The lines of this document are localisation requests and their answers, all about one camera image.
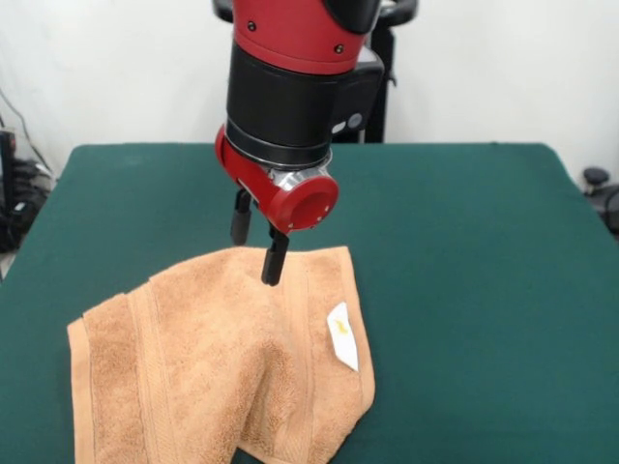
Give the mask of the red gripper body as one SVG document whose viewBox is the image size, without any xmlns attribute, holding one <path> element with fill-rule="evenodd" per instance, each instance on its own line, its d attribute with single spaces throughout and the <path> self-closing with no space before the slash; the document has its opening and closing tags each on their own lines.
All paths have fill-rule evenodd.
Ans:
<svg viewBox="0 0 619 464">
<path fill-rule="evenodd" d="M 339 186 L 329 174 L 332 158 L 302 170 L 281 170 L 248 159 L 219 129 L 215 152 L 226 174 L 257 203 L 257 209 L 280 232 L 315 227 L 339 198 Z"/>
</svg>

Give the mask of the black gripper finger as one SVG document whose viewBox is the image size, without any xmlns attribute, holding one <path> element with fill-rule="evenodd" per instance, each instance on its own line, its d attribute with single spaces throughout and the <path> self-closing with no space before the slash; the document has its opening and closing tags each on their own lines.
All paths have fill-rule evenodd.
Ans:
<svg viewBox="0 0 619 464">
<path fill-rule="evenodd" d="M 247 242 L 251 225 L 251 194 L 244 188 L 237 191 L 233 216 L 230 227 L 230 237 L 233 244 L 245 244 Z"/>
<path fill-rule="evenodd" d="M 271 245 L 267 248 L 261 280 L 269 286 L 277 286 L 288 251 L 289 238 L 286 234 L 279 231 L 274 225 L 270 226 L 269 235 Z"/>
</svg>

